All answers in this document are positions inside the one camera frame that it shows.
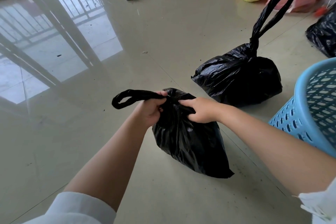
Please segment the white sleeve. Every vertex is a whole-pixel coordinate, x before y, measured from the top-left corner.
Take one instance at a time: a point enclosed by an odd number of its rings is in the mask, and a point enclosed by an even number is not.
[[[100,199],[77,192],[62,192],[45,215],[26,224],[111,224],[115,217],[116,212]]]
[[[301,193],[301,208],[313,214],[313,224],[336,224],[336,178],[326,191]]]

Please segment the blue plastic laundry basket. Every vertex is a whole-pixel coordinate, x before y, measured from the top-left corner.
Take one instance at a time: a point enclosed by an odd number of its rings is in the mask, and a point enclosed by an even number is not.
[[[269,124],[336,158],[336,58],[306,69]]]

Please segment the black plastic bag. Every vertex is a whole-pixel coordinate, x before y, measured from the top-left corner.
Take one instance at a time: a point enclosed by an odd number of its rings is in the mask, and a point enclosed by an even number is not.
[[[336,57],[336,4],[307,28],[306,37],[328,58]]]
[[[280,74],[274,62],[257,57],[259,38],[283,17],[293,2],[288,0],[262,28],[279,1],[270,0],[264,8],[253,27],[250,43],[216,56],[196,69],[191,78],[210,97],[220,103],[242,107],[259,104],[282,92]]]
[[[168,93],[167,100],[161,105],[163,112],[152,129],[157,145],[195,172],[216,178],[231,177],[233,172],[229,169],[218,124],[190,121],[187,116],[195,113],[195,110],[181,105],[179,100],[195,97],[174,88],[164,90]],[[120,103],[126,97],[131,98]],[[164,97],[147,90],[126,90],[112,100],[112,105],[116,109],[121,109],[136,101],[151,98]]]

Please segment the hand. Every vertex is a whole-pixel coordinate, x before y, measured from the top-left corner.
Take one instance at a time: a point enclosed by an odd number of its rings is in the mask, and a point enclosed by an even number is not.
[[[218,121],[220,103],[206,98],[180,100],[180,104],[194,108],[195,114],[188,115],[188,119],[197,123]]]
[[[167,95],[166,91],[156,91],[156,93],[163,96]],[[160,112],[163,111],[160,105],[166,102],[166,100],[166,98],[163,98],[142,101],[134,109],[132,115],[139,119],[147,129],[158,122]]]

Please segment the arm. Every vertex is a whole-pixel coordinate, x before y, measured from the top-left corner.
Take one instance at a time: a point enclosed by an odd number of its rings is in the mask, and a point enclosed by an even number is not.
[[[236,107],[205,98],[180,103],[195,109],[190,120],[218,121],[231,129],[294,195],[324,191],[336,176],[335,158]]]
[[[157,92],[166,96],[166,92]],[[147,129],[160,118],[164,99],[141,102],[114,136],[78,172],[64,191],[96,197],[118,210]]]

